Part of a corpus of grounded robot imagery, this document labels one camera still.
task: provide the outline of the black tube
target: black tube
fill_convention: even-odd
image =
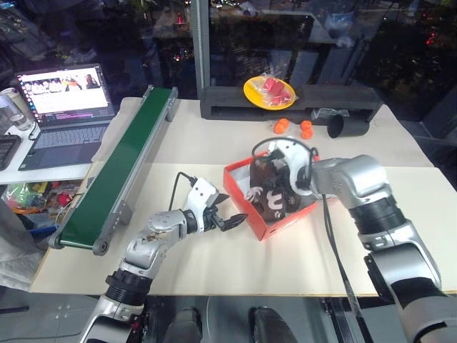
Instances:
[[[118,269],[106,278],[109,284],[106,296],[123,304],[140,306],[151,288],[152,279],[139,277],[126,270]]]
[[[370,128],[370,123],[362,119],[349,116],[333,116],[327,126],[327,133],[331,138],[363,136]]]
[[[361,234],[376,234],[406,223],[406,218],[392,196],[350,209],[349,213]]]

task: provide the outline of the red box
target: red box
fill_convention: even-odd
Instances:
[[[231,199],[235,203],[236,207],[241,213],[248,215],[247,222],[253,229],[259,241],[269,238],[272,234],[285,229],[289,225],[293,224],[297,219],[303,218],[313,209],[316,208],[317,204],[314,203],[311,206],[305,207],[300,211],[289,214],[286,218],[268,225],[262,218],[262,216],[256,211],[250,202],[244,199],[244,194],[238,186],[236,180],[233,178],[231,172],[241,169],[245,166],[249,166],[252,162],[252,157],[245,159],[240,162],[236,162],[224,168],[224,188],[230,195]]]

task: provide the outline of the red shoe box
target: red shoe box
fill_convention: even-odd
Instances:
[[[303,218],[317,207],[314,203],[300,211],[287,215],[284,219],[273,224],[267,224],[262,216],[256,211],[250,202],[244,199],[242,188],[249,187],[249,166],[252,157],[240,162],[236,162],[224,168],[224,188],[230,195],[236,207],[241,213],[248,215],[247,222],[253,229],[259,241],[269,238],[272,234],[285,229],[296,222],[297,219]]]

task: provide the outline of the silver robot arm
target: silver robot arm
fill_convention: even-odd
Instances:
[[[392,299],[409,342],[457,342],[457,299],[441,292],[441,275],[413,223],[396,206],[385,169],[372,157],[313,163],[311,190],[336,195],[370,251],[368,274]]]
[[[245,214],[224,221],[216,205],[229,196],[203,178],[192,181],[183,210],[153,214],[146,226],[127,246],[119,268],[106,278],[107,292],[100,296],[79,342],[98,339],[101,342],[125,343],[132,321],[140,316],[153,279],[159,272],[167,251],[187,234],[219,227],[226,231],[238,226]]]

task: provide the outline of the plate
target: plate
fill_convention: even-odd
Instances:
[[[262,82],[264,79],[265,79],[264,76],[255,76],[255,77],[251,77],[248,81],[246,81],[244,83],[243,92],[244,92],[244,95],[246,96],[246,98],[250,102],[252,102],[254,105],[256,105],[262,109],[268,109],[271,111],[278,111],[280,109],[286,109],[287,107],[289,107],[290,105],[293,104],[293,102],[296,99],[295,91],[293,90],[293,88],[287,82],[284,82],[283,80],[280,80],[280,79],[276,79],[277,81],[280,81],[284,84],[284,88],[287,89],[287,91],[291,94],[291,100],[289,102],[287,102],[286,104],[282,104],[279,106],[265,105],[263,102],[262,96],[251,85],[252,81],[253,82]]]

